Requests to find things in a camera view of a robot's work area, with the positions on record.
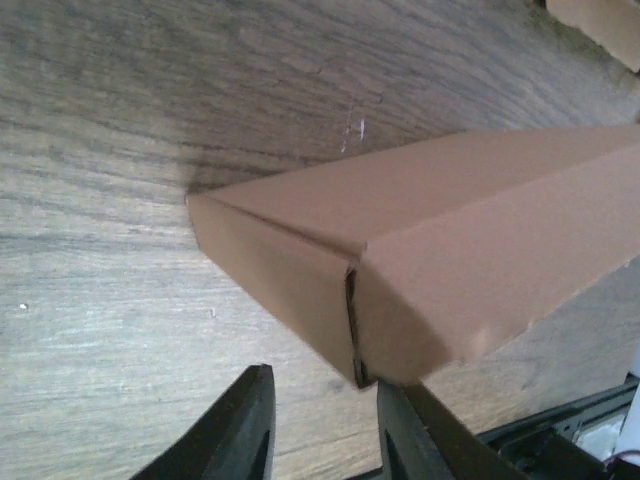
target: brown cardboard box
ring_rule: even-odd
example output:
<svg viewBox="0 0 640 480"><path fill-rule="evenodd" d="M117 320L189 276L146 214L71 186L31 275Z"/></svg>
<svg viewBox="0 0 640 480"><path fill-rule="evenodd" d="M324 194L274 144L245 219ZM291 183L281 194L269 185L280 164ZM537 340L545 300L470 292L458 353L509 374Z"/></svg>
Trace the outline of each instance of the brown cardboard box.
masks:
<svg viewBox="0 0 640 480"><path fill-rule="evenodd" d="M577 27L632 71L640 71L640 1L546 0L549 12Z"/></svg>
<svg viewBox="0 0 640 480"><path fill-rule="evenodd" d="M640 253L640 126L462 133L187 201L202 250L346 378L415 382Z"/></svg>

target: black device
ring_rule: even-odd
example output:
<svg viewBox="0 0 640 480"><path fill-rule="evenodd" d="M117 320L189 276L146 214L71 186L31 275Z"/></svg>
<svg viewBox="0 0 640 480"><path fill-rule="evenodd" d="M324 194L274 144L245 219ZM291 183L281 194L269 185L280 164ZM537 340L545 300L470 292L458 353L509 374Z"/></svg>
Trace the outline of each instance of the black device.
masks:
<svg viewBox="0 0 640 480"><path fill-rule="evenodd" d="M378 382L382 467L350 480L638 480L621 458L600 462L572 443L581 429L628 411L638 379L473 435L423 385ZM268 365L247 368L165 453L132 480L268 479L275 438Z"/></svg>

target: wooden table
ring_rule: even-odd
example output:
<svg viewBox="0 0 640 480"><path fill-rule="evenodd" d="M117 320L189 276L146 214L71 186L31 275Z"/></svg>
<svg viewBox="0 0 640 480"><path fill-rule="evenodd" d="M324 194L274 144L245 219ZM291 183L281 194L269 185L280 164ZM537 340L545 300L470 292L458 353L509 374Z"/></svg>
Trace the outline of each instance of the wooden table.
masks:
<svg viewBox="0 0 640 480"><path fill-rule="evenodd" d="M0 8L6 479L125 478L255 362L276 373L274 478L373 468L374 392L352 390L198 251L185 191L465 129L640 111L638 78L526 0ZM640 335L640 265L608 282L561 314L622 315L624 343ZM461 415L477 430L522 414L540 400L530 387L517 411L479 395Z"/></svg>

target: cardboard box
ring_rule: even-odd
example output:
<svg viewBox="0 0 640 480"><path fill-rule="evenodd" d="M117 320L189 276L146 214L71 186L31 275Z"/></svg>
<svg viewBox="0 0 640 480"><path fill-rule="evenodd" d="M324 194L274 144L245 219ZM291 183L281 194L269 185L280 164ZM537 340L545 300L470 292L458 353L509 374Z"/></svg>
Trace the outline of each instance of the cardboard box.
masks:
<svg viewBox="0 0 640 480"><path fill-rule="evenodd" d="M640 1L546 0L549 12L577 27L632 71L640 71Z"/></svg>
<svg viewBox="0 0 640 480"><path fill-rule="evenodd" d="M412 383L640 253L640 126L461 133L187 203L201 249L342 375Z"/></svg>

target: cardboard piece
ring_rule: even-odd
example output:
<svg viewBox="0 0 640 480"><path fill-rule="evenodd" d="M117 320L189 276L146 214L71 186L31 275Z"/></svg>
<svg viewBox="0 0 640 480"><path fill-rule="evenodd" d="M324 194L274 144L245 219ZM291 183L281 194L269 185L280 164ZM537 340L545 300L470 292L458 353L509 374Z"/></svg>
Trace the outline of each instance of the cardboard piece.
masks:
<svg viewBox="0 0 640 480"><path fill-rule="evenodd" d="M640 126L468 132L189 195L201 249L342 375L469 362L640 253Z"/></svg>
<svg viewBox="0 0 640 480"><path fill-rule="evenodd" d="M577 27L634 72L640 71L638 0L546 0L549 12Z"/></svg>

